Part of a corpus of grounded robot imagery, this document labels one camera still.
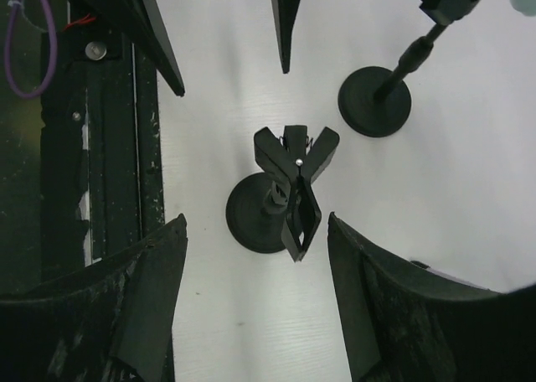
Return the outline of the black microphone stand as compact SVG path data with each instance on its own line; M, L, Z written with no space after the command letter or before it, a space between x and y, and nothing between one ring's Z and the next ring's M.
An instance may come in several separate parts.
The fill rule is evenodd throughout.
M306 126L294 125L278 138L264 127L253 142L262 171L243 178L230 193L225 208L229 231L248 250L286 250L301 261L322 220L312 184L332 161L340 136L325 127L312 140Z
M393 70L379 66L354 71L338 92L338 109L345 122L366 137L396 133L408 120L412 98L405 77L429 58L436 40L454 22L472 12L481 0L420 0L420 10L433 22L400 56Z

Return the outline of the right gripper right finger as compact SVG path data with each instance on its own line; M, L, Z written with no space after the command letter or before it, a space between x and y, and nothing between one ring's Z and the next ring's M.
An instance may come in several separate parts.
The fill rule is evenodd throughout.
M439 276L331 214L327 248L354 381L532 381L535 289Z

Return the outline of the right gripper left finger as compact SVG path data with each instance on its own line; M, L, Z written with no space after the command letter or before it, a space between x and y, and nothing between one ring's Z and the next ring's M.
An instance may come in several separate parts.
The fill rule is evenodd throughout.
M1 296L3 381L173 381L183 214L135 245Z

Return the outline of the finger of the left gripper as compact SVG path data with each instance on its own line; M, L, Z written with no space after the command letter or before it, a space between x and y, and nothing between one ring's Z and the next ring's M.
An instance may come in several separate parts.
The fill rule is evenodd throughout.
M288 74L291 66L291 41L301 0L271 0L281 69Z
M125 34L156 66L177 96L185 86L156 0L80 0Z

